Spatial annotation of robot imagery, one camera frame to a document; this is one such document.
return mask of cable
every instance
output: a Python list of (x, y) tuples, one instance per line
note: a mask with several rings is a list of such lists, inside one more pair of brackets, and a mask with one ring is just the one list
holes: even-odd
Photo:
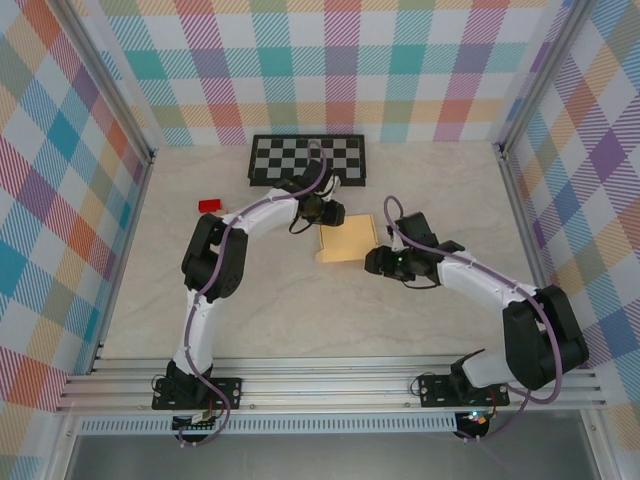
[(444, 250), (439, 250), (437, 248), (427, 247), (425, 245), (422, 245), (418, 242), (411, 240), (409, 237), (407, 237), (405, 234), (403, 234), (400, 231), (396, 223), (391, 218), (391, 214), (389, 213), (389, 202), (394, 202), (397, 205), (397, 207), (400, 210), (401, 217), (404, 216), (404, 208), (402, 207), (400, 200), (398, 200), (398, 198), (393, 195), (389, 195), (387, 198), (384, 199), (383, 209), (384, 209), (385, 219), (387, 220), (387, 224), (393, 230), (393, 232), (396, 235), (398, 235), (406, 244), (411, 245), (412, 247), (415, 247), (419, 250), (424, 250), (425, 252), (435, 253), (437, 255), (441, 255), (446, 258), (454, 259), (462, 263), (463, 265), (468, 265), (471, 268), (477, 268), (481, 272), (489, 275), (495, 280), (498, 280), (500, 283), (506, 285), (510, 289), (518, 292), (531, 304), (531, 306), (533, 306), (536, 313), (540, 316), (540, 319), (542, 320), (542, 323), (544, 324), (545, 328), (547, 329), (547, 334), (549, 335), (549, 341), (551, 343), (551, 350), (553, 351), (553, 360), (555, 362), (555, 371), (556, 371), (556, 382), (553, 387), (553, 391), (551, 392), (551, 395), (549, 395), (547, 398), (535, 398), (531, 395), (531, 390), (522, 392), (521, 390), (517, 390), (513, 387), (508, 386), (507, 388), (509, 388), (509, 390), (512, 391), (513, 393), (524, 396), (524, 400), (520, 405), (520, 409), (516, 412), (516, 414), (513, 417), (511, 417), (511, 420), (507, 424), (502, 426), (500, 429), (486, 435), (484, 438), (489, 439), (489, 438), (495, 437), (496, 435), (503, 432), (508, 425), (512, 425), (515, 421), (517, 421), (518, 417), (524, 411), (529, 401), (538, 403), (538, 404), (549, 404), (553, 402), (556, 398), (558, 398), (558, 395), (560, 395), (560, 390), (562, 388), (562, 358), (560, 357), (560, 347), (558, 345), (558, 339), (556, 338), (556, 334), (553, 331), (551, 322), (549, 321), (549, 318), (544, 312), (542, 306), (531, 295), (529, 295), (527, 291), (525, 291), (523, 288), (518, 286), (517, 283), (513, 282), (512, 280), (509, 280), (508, 278), (503, 276), (501, 273), (496, 272), (495, 270), (483, 265), (482, 263), (471, 261), (468, 258), (462, 257), (460, 255), (456, 255), (455, 253), (445, 252)]
[(300, 215), (296, 215), (296, 218), (294, 218), (293, 222), (291, 222), (291, 225), (289, 225), (289, 233), (291, 233), (292, 235), (300, 235), (301, 233), (306, 232), (313, 226), (313, 222), (309, 222), (309, 220), (307, 220), (309, 224), (306, 227), (302, 227), (300, 230), (297, 230), (294, 232), (293, 227), (295, 226), (296, 223), (298, 223), (298, 220), (300, 220)]
[(404, 282), (404, 281), (402, 282), (402, 284), (405, 287), (410, 288), (411, 290), (431, 290), (432, 288), (439, 287), (439, 285), (437, 285), (435, 283), (433, 285), (424, 285), (422, 287), (414, 287), (414, 286), (409, 285), (407, 282)]
[(214, 415), (213, 410), (213, 398), (209, 398), (209, 418), (213, 418), (215, 420), (219, 419), (224, 413), (224, 409), (220, 410), (220, 414)]
[[(433, 372), (424, 372), (422, 375), (435, 375), (435, 373)], [(409, 385), (409, 392), (411, 393), (411, 395), (413, 395), (414, 397), (419, 397), (420, 396), (420, 392), (416, 393), (415, 390), (413, 389), (413, 386), (416, 384), (416, 382), (418, 380), (420, 380), (420, 377), (422, 375), (418, 375), (416, 378), (413, 379), (413, 382), (411, 382), (411, 385)]]
[(491, 390), (490, 388), (487, 388), (487, 391), (491, 395), (491, 402), (493, 403), (493, 413), (492, 413), (492, 415), (495, 417), (498, 414), (498, 409), (497, 409), (498, 401), (496, 400), (496, 394), (493, 393), (493, 390)]
[(247, 208), (245, 208), (244, 210), (242, 210), (238, 215), (236, 215), (235, 217), (233, 217), (231, 219), (231, 221), (229, 222), (229, 224), (227, 225), (227, 228), (225, 228), (224, 233), (222, 234), (222, 240), (220, 241), (220, 248), (218, 251), (218, 261), (216, 262), (216, 266), (213, 269), (213, 273), (211, 274), (211, 278), (209, 278), (209, 281), (200, 289), (198, 290), (198, 292), (195, 294), (195, 297), (193, 299), (193, 306), (191, 307), (191, 310), (189, 311), (189, 316), (187, 317), (187, 324), (185, 326), (185, 331), (184, 331), (184, 342), (183, 342), (183, 346), (184, 346), (184, 354), (185, 354), (185, 358), (187, 360), (187, 363), (189, 364), (189, 368), (191, 368), (191, 371), (193, 372), (193, 374), (202, 382), (204, 383), (209, 390), (211, 390), (213, 393), (215, 393), (218, 397), (220, 397), (222, 399), (222, 402), (224, 403), (224, 409), (226, 411), (226, 415), (224, 417), (224, 420), (222, 421), (222, 425), (220, 425), (220, 427), (218, 427), (218, 429), (209, 434), (207, 437), (205, 437), (203, 440), (201, 440), (200, 442), (187, 442), (184, 437), (182, 436), (182, 431), (184, 430), (184, 428), (181, 428), (178, 430), (178, 438), (180, 439), (180, 441), (182, 442), (181, 446), (185, 446), (185, 445), (189, 445), (191, 447), (199, 447), (202, 445), (206, 445), (207, 443), (211, 442), (212, 440), (214, 440), (218, 435), (220, 435), (220, 433), (222, 432), (222, 430), (224, 430), (227, 427), (227, 424), (229, 423), (229, 418), (231, 417), (231, 404), (229, 403), (229, 399), (227, 398), (227, 396), (215, 385), (213, 385), (209, 380), (207, 380), (196, 368), (195, 364), (193, 363), (193, 358), (191, 358), (191, 346), (189, 345), (189, 338), (191, 335), (191, 325), (193, 324), (193, 319), (195, 317), (196, 314), (196, 308), (198, 306), (198, 302), (200, 300), (200, 297), (205, 294), (207, 291), (209, 291), (209, 289), (212, 287), (212, 285), (215, 283), (215, 281), (218, 279), (218, 275), (220, 274), (220, 269), (222, 268), (222, 259), (224, 257), (224, 252), (227, 246), (227, 240), (229, 238), (229, 234), (231, 233), (231, 229), (233, 228), (233, 226), (238, 223), (238, 221), (240, 220), (240, 218), (242, 218), (243, 216), (245, 216), (246, 214), (248, 214), (249, 212), (255, 210), (258, 207), (261, 207), (262, 205), (266, 205), (268, 203), (273, 203), (273, 202), (277, 202), (279, 200), (289, 200), (291, 198), (298, 198), (301, 197), (303, 195), (306, 195), (307, 193), (311, 193), (313, 192), (316, 187), (318, 185), (320, 185), (320, 182), (322, 181), (322, 179), (324, 178), (324, 175), (327, 171), (327, 155), (325, 154), (324, 148), (322, 148), (322, 146), (320, 145), (320, 143), (316, 140), (310, 140), (309, 144), (307, 146), (307, 157), (309, 159), (309, 161), (313, 161), (311, 158), (311, 146), (312, 145), (316, 145), (320, 151), (320, 158), (321, 158), (321, 162), (322, 162), (322, 170), (320, 171), (320, 174), (318, 175), (318, 178), (316, 178), (314, 180), (314, 182), (307, 188), (300, 190), (299, 192), (296, 193), (289, 193), (286, 195), (281, 195), (279, 197), (273, 197), (273, 198), (263, 198), (262, 200), (257, 201), (256, 203), (249, 205)]

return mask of black mounting bracket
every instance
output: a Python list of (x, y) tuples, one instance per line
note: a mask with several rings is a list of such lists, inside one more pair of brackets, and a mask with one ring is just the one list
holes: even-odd
[(450, 375), (420, 375), (417, 390), (420, 406), (429, 407), (506, 407), (509, 405), (509, 392), (506, 385), (489, 385), (469, 394), (461, 401)]
[[(242, 379), (241, 378), (209, 378), (229, 399), (231, 410), (240, 408), (242, 399)], [(163, 377), (156, 380), (154, 385), (153, 410), (221, 410), (224, 402), (214, 392), (207, 388), (207, 393), (201, 395), (202, 398), (196, 400), (193, 395), (187, 395), (185, 389), (181, 388), (171, 378)]]

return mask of aluminum frame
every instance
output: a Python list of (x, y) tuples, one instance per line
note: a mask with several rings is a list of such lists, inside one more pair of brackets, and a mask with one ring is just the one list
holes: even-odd
[(75, 9), (67, 0), (47, 0), (47, 4), (78, 51), (83, 64), (113, 110), (136, 153), (144, 158), (146, 163), (152, 163), (154, 148), (144, 137), (137, 120), (131, 113), (131, 109), (120, 93), (115, 80), (109, 73), (100, 52), (95, 47)]
[(549, 86), (556, 79), (564, 60), (567, 58), (576, 38), (582, 31), (582, 27), (591, 16), (593, 9), (599, 0), (577, 0), (562, 25), (562, 30), (553, 42), (544, 65), (538, 72), (531, 90), (524, 99), (520, 110), (505, 136), (503, 150), (508, 159), (509, 152), (520, 140), (527, 129), (529, 122), (540, 105), (542, 98), (547, 93)]
[[(243, 414), (464, 412), (469, 408), (422, 408), (420, 399), (409, 392), (416, 376), (447, 374), (461, 356), (216, 359), (212, 375), (243, 379), (237, 410)], [(97, 359), (91, 375), (69, 378), (58, 410), (65, 415), (166, 414), (151, 410), (151, 379), (164, 373), (168, 361)], [(552, 389), (553, 382), (536, 394), (546, 396)], [(516, 410), (521, 402), (521, 397), (511, 394), (511, 405), (502, 410)], [(534, 404), (531, 409), (582, 410), (605, 405), (595, 373), (577, 369), (563, 377), (561, 394), (553, 404)]]
[(144, 166), (144, 170), (142, 172), (142, 181), (140, 183), (140, 191), (138, 193), (138, 198), (136, 199), (136, 204), (133, 207), (131, 223), (129, 225), (129, 228), (127, 229), (127, 233), (124, 239), (124, 245), (122, 247), (122, 254), (120, 255), (120, 261), (116, 264), (116, 269), (113, 277), (113, 286), (111, 287), (111, 291), (109, 292), (109, 299), (107, 300), (105, 312), (102, 316), (102, 321), (100, 322), (100, 325), (98, 328), (98, 335), (92, 341), (91, 348), (93, 351), (93, 356), (88, 356), (82, 366), (82, 371), (85, 371), (87, 373), (91, 371), (91, 368), (93, 367), (93, 362), (102, 352), (104, 341), (106, 340), (107, 333), (109, 332), (109, 326), (111, 325), (113, 312), (116, 308), (116, 301), (118, 300), (118, 294), (120, 293), (120, 286), (122, 285), (122, 279), (124, 278), (124, 271), (127, 267), (129, 254), (131, 253), (133, 238), (135, 236), (135, 232), (138, 227), (138, 222), (140, 221), (140, 215), (142, 213), (142, 206), (144, 205), (144, 199), (146, 198), (147, 190), (149, 189), (149, 182), (151, 182), (151, 174), (153, 173), (154, 165), (155, 165), (155, 155), (151, 157), (151, 163)]
[[(500, 151), (498, 145), (494, 145), (494, 152), (534, 282), (536, 285), (550, 283), (543, 267), (542, 256), (537, 247), (535, 235), (531, 229), (531, 224), (527, 221), (527, 215), (518, 194), (517, 182), (511, 165)], [(609, 437), (604, 419), (602, 418), (603, 411), (583, 409), (581, 414), (589, 445), (593, 452), (600, 476), (607, 480), (622, 480), (625, 477), (620, 473), (620, 469), (615, 460), (612, 440)]]

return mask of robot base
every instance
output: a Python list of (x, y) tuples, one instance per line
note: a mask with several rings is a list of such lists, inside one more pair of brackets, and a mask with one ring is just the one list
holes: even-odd
[[(242, 397), (241, 378), (211, 378), (211, 369), (203, 375), (209, 379), (228, 399), (231, 410), (240, 408)], [(167, 365), (167, 374), (158, 376), (153, 384), (153, 410), (222, 410), (224, 402), (204, 385), (195, 375), (186, 374), (172, 360)]]
[(418, 377), (420, 405), (424, 407), (506, 407), (509, 393), (506, 385), (489, 385), (472, 392), (463, 402), (449, 375), (420, 375)]

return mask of red block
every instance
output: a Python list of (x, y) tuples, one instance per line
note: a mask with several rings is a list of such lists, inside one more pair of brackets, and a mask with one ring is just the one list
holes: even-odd
[(210, 200), (200, 200), (198, 202), (198, 210), (200, 213), (212, 213), (217, 212), (222, 208), (222, 202), (219, 198), (212, 198)]

